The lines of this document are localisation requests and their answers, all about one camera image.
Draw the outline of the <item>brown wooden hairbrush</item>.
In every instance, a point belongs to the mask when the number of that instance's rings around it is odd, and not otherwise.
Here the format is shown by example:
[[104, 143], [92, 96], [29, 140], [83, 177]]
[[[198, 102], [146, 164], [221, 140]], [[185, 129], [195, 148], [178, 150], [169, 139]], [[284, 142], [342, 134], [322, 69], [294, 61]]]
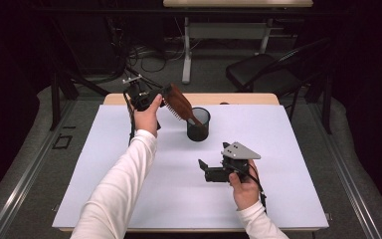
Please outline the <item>brown wooden hairbrush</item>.
[[172, 91], [170, 94], [163, 98], [166, 101], [168, 109], [179, 119], [189, 120], [192, 119], [196, 123], [200, 123], [192, 112], [192, 106], [190, 102], [185, 98], [182, 92], [174, 85], [172, 85]]

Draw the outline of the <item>white-framed desk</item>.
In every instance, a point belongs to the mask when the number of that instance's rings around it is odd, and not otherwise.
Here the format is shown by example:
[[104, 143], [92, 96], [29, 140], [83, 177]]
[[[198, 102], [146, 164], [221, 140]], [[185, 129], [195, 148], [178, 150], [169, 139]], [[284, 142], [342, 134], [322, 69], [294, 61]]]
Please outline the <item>white-framed desk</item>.
[[[179, 10], [286, 10], [310, 8], [312, 0], [163, 0], [163, 6]], [[263, 20], [261, 23], [239, 23], [235, 20], [214, 20], [198, 23], [189, 17], [184, 18], [184, 66], [182, 83], [189, 84], [191, 81], [191, 39], [253, 39], [261, 40], [260, 52], [266, 49], [273, 19]]]

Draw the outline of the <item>black folding chair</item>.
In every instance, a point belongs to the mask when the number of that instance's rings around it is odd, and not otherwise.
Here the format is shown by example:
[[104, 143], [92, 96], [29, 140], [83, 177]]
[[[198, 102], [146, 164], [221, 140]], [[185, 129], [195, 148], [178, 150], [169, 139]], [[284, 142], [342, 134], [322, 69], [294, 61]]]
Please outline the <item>black folding chair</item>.
[[288, 117], [292, 119], [300, 89], [322, 74], [320, 58], [331, 40], [323, 38], [292, 49], [275, 59], [269, 54], [258, 54], [226, 68], [227, 79], [238, 93], [271, 93], [278, 99], [293, 95]]

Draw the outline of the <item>black mesh pen cup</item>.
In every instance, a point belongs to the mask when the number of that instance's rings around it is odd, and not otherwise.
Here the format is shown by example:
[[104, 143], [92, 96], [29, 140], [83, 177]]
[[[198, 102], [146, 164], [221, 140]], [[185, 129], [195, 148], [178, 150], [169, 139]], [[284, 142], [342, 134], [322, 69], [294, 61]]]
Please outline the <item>black mesh pen cup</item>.
[[193, 108], [194, 117], [200, 122], [196, 123], [192, 119], [187, 120], [187, 136], [193, 141], [203, 141], [209, 135], [210, 113], [204, 108]]

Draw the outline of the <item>person's right hand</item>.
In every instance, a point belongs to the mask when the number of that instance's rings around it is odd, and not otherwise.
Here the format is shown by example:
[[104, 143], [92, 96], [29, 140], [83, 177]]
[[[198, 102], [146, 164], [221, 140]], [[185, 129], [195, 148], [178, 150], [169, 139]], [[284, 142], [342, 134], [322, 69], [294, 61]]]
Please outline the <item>person's right hand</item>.
[[257, 167], [252, 159], [249, 160], [249, 173], [241, 179], [236, 172], [229, 174], [230, 185], [233, 187], [233, 197], [239, 211], [245, 210], [259, 201], [260, 189], [255, 181]]

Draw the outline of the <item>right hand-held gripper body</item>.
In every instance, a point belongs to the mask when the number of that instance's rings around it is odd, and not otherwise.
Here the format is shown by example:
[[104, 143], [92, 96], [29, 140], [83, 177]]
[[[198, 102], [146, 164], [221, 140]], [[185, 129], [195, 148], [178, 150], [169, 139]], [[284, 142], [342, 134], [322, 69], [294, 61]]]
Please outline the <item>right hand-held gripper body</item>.
[[236, 172], [241, 179], [250, 175], [249, 160], [260, 159], [261, 156], [241, 143], [235, 141], [221, 151], [223, 160], [221, 167], [209, 167], [205, 173], [207, 182], [229, 182], [229, 174]]

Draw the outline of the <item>black horizontal bar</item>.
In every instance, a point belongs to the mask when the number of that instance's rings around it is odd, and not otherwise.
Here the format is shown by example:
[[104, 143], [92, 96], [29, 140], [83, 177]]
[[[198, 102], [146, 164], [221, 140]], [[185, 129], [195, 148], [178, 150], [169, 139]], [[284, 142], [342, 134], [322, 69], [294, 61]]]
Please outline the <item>black horizontal bar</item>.
[[71, 9], [53, 7], [32, 7], [31, 11], [41, 14], [87, 14], [87, 15], [125, 15], [125, 16], [264, 16], [264, 17], [341, 17], [350, 14], [349, 10], [313, 10], [308, 8], [269, 9], [269, 8], [164, 8], [164, 9]]

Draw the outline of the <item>person's left hand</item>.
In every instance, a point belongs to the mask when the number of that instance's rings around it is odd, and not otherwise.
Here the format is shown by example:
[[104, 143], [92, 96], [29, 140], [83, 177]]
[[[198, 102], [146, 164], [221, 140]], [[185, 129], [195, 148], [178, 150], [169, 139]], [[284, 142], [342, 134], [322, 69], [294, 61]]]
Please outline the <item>person's left hand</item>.
[[162, 96], [158, 94], [150, 106], [143, 112], [134, 111], [134, 122], [136, 130], [146, 130], [157, 136], [157, 111], [162, 103]]

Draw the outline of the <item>grey metal floor rail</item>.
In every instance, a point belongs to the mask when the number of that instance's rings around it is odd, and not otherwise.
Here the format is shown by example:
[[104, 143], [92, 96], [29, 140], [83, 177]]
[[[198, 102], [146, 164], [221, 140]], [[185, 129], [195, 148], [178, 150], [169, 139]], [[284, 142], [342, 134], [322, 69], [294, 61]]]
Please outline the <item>grey metal floor rail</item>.
[[0, 185], [0, 239], [68, 239], [53, 226], [68, 187], [87, 123], [82, 104], [67, 102], [53, 130], [45, 124], [28, 136]]
[[314, 121], [320, 131], [320, 134], [331, 154], [334, 168], [342, 183], [351, 207], [360, 223], [360, 226], [366, 236], [366, 239], [382, 239], [382, 236], [375, 225], [374, 220], [367, 208], [365, 200], [360, 194], [358, 187], [353, 180], [350, 171], [344, 162], [343, 155], [332, 134], [329, 134], [322, 124], [321, 110], [316, 104], [308, 104], [308, 108], [314, 117]]

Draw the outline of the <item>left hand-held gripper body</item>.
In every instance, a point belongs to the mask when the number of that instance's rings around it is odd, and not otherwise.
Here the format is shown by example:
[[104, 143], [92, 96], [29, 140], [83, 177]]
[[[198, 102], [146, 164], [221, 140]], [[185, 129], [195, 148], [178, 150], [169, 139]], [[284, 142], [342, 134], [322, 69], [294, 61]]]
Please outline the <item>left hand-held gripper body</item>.
[[126, 86], [123, 96], [127, 102], [128, 110], [143, 112], [152, 104], [158, 94], [163, 93], [163, 87], [159, 84], [146, 80], [138, 75], [135, 78], [127, 78], [122, 81]]

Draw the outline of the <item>black metal stand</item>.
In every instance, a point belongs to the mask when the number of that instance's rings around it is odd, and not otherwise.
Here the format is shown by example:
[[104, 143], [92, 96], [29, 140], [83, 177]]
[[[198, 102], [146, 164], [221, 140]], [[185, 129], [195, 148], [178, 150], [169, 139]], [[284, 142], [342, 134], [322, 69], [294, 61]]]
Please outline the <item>black metal stand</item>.
[[63, 93], [69, 101], [74, 101], [80, 95], [75, 87], [75, 83], [79, 83], [104, 97], [109, 94], [109, 91], [104, 90], [80, 74], [65, 67], [58, 60], [52, 60], [52, 71], [51, 97], [53, 119], [51, 130], [54, 130], [62, 120], [60, 93]]
[[330, 128], [330, 110], [332, 98], [333, 69], [330, 66], [323, 67], [310, 81], [310, 86], [305, 95], [308, 103], [317, 103], [322, 98], [321, 124], [328, 134]]

